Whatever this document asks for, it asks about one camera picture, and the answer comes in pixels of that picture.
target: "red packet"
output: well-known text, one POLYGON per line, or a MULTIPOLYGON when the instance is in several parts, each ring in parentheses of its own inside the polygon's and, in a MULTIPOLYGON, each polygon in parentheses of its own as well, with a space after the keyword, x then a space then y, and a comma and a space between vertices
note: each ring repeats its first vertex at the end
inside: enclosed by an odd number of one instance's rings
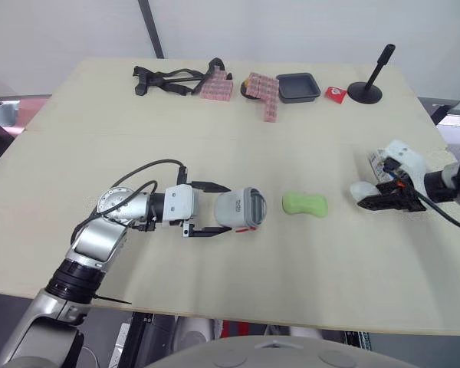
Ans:
POLYGON ((337 87, 329 87, 327 88, 325 95, 331 100, 336 101, 338 104, 341 104, 343 103, 344 97, 346 96, 346 91, 337 87))

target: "robotic arm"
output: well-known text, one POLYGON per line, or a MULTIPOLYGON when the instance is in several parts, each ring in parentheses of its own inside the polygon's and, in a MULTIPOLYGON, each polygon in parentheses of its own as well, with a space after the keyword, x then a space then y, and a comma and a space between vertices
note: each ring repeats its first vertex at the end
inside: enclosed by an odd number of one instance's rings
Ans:
POLYGON ((428 172, 424 158, 398 140, 372 155, 370 162, 379 183, 375 186, 368 182, 354 183, 350 191, 357 205, 371 211, 407 212, 425 211, 427 205, 460 227, 459 222, 436 205, 440 202, 460 205, 460 163, 428 172))
POLYGON ((118 186, 148 164, 124 176, 99 199, 92 214, 74 230, 71 246, 48 285, 41 289, 3 347, 0 366, 75 366, 84 337, 77 329, 90 310, 105 274, 123 248, 129 229, 152 232, 156 223, 181 225, 183 237, 209 237, 232 228, 256 229, 266 216, 265 200, 253 188, 232 192, 213 182, 186 183, 178 163, 177 185, 156 193, 156 181, 133 191, 118 186), (152 192, 143 190, 153 185, 152 192), (221 227, 196 230, 198 190, 220 192, 215 217, 221 227))

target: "black stand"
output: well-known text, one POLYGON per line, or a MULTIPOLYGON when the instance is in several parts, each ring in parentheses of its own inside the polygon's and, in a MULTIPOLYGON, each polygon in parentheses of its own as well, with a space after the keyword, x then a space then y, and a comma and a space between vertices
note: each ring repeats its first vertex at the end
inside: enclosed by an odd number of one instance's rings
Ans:
POLYGON ((382 54, 378 58, 377 66, 370 79, 365 82, 354 82, 347 88, 347 94, 356 102, 361 104, 376 104, 382 99, 382 91, 373 85, 378 73, 382 70, 383 65, 389 62, 393 51, 396 49, 394 44, 388 44, 383 49, 382 54))

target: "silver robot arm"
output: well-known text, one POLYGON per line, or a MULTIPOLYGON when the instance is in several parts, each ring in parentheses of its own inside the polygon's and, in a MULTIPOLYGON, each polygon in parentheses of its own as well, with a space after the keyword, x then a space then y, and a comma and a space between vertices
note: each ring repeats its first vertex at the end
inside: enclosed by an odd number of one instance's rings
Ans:
MULTIPOLYGON (((41 289, 0 354, 0 367, 13 366, 75 366, 84 337, 77 326, 87 316, 105 274, 123 248, 129 228, 151 232, 156 223, 181 225, 183 237, 211 237, 241 224, 253 228, 265 217, 265 201, 257 189, 232 192, 213 182, 186 183, 186 167, 175 160, 156 163, 178 163, 177 185, 164 193, 155 193, 156 182, 146 183, 133 191, 122 186, 107 190, 99 199, 96 210, 75 228, 71 246, 48 285, 41 289), (142 192, 153 184, 151 193, 142 192), (225 221, 220 227, 199 230, 188 223, 198 214, 198 192, 224 193, 225 205, 218 214, 225 221), (246 211, 236 207, 232 199, 242 202, 246 211)), ((124 176, 150 167, 150 163, 124 176)))
MULTIPOLYGON (((109 189, 101 196, 97 212, 114 207, 131 193, 124 187, 109 189)), ((49 360, 55 366, 76 364, 83 343, 76 326, 87 316, 104 275, 127 239, 128 228, 147 220, 151 196, 140 193, 79 231, 53 278, 38 292, 4 345, 0 366, 20 359, 49 360)), ((151 216, 154 222, 162 219, 162 213, 151 216)))

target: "white wall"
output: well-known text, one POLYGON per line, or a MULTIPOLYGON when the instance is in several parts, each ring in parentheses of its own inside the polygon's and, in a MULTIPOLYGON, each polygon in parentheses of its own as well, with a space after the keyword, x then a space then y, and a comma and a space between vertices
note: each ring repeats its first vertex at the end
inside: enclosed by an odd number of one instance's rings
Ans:
POLYGON ((86 56, 155 56, 137 0, 0 0, 0 96, 50 94, 86 56))
MULTIPOLYGON (((460 99, 460 0, 149 2, 168 58, 374 64, 394 43, 418 96, 460 99)), ((86 56, 154 57, 137 0, 0 0, 0 96, 50 94, 86 56)))
POLYGON ((460 0, 150 0, 166 58, 374 64, 460 99, 460 0))

